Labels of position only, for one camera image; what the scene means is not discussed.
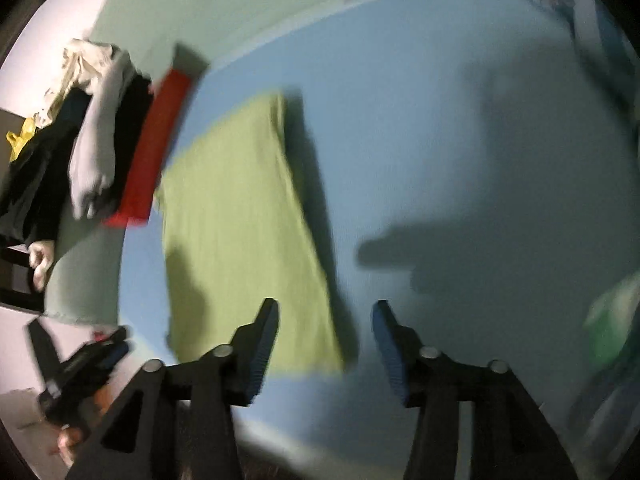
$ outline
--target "yellow object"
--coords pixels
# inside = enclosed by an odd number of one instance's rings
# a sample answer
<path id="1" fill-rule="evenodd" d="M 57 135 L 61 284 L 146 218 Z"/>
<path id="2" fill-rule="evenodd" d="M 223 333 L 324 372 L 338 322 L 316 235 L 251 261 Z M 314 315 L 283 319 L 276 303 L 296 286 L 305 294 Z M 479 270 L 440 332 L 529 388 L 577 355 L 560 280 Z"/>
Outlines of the yellow object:
<path id="1" fill-rule="evenodd" d="M 282 95 L 217 122 L 162 174 L 156 198 L 181 362 L 227 343 L 264 298 L 280 304 L 272 372 L 344 368 L 326 278 L 284 155 Z"/>
<path id="2" fill-rule="evenodd" d="M 29 142 L 35 134 L 36 123 L 32 117 L 24 120 L 19 136 L 14 134 L 13 132 L 7 132 L 6 140 L 8 140 L 9 144 L 11 145 L 11 155 L 9 156 L 9 162 L 13 162 L 16 158 L 18 158 L 18 155 L 20 155 L 20 152 L 24 148 L 24 145 Z"/>

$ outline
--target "blue tabletop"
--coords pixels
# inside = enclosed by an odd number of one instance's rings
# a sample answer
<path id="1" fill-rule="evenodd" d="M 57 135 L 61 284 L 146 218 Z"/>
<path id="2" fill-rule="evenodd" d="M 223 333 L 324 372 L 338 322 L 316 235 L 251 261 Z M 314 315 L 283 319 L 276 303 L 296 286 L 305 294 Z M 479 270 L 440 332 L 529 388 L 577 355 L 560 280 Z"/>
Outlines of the blue tabletop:
<path id="1" fill-rule="evenodd" d="M 367 2 L 209 72 L 173 154 L 271 89 L 289 98 L 287 156 L 354 363 L 268 378 L 242 414 L 406 463 L 416 414 L 392 396 L 370 330 L 385 298 L 450 357 L 510 362 L 560 428 L 588 374 L 587 309 L 640 264 L 629 134 L 563 22 L 529 0 Z M 171 362 L 157 214 L 127 230 L 120 281 L 124 317 Z"/>

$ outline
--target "red object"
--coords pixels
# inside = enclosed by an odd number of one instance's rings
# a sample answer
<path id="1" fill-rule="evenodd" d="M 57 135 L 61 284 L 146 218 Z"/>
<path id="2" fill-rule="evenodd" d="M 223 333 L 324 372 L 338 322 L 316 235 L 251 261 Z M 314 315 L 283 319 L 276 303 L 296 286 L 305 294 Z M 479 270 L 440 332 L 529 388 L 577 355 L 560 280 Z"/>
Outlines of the red object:
<path id="1" fill-rule="evenodd" d="M 149 220 L 151 203 L 166 149 L 180 114 L 182 102 L 191 88 L 191 79 L 175 68 L 164 77 L 156 93 L 140 140 L 131 161 L 127 183 L 118 210 L 103 221 L 110 227 L 144 225 Z"/>

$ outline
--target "screw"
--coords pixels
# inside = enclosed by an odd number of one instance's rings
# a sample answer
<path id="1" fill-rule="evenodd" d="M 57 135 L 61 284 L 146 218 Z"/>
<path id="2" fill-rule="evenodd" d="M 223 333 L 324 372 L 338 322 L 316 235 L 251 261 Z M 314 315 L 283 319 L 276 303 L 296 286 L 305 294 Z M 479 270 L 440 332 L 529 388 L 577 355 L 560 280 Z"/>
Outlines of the screw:
<path id="1" fill-rule="evenodd" d="M 231 345 L 218 345 L 213 349 L 213 355 L 216 357 L 229 357 L 234 352 Z"/>
<path id="2" fill-rule="evenodd" d="M 494 359 L 489 362 L 489 368 L 496 374 L 505 374 L 509 371 L 509 365 L 500 359 Z"/>
<path id="3" fill-rule="evenodd" d="M 153 373 L 157 372 L 163 365 L 164 363 L 160 359 L 149 359 L 149 361 L 142 365 L 142 369 L 145 372 Z"/>
<path id="4" fill-rule="evenodd" d="M 420 348 L 420 357 L 425 359 L 437 359 L 440 357 L 440 350 L 435 346 L 423 346 Z"/>

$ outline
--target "pile of clothes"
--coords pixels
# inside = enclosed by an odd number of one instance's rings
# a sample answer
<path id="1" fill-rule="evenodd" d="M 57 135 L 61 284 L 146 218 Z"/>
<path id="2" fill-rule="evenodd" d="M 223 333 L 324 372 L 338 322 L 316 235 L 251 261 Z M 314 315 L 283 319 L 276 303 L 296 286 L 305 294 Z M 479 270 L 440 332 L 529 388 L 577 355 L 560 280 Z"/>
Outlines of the pile of clothes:
<path id="1" fill-rule="evenodd" d="M 36 290 L 46 286 L 66 200 L 76 219 L 117 211 L 153 100 L 125 50 L 73 40 L 63 59 L 43 109 L 20 136 L 7 134 L 13 151 L 0 187 L 0 243 L 28 248 Z"/>

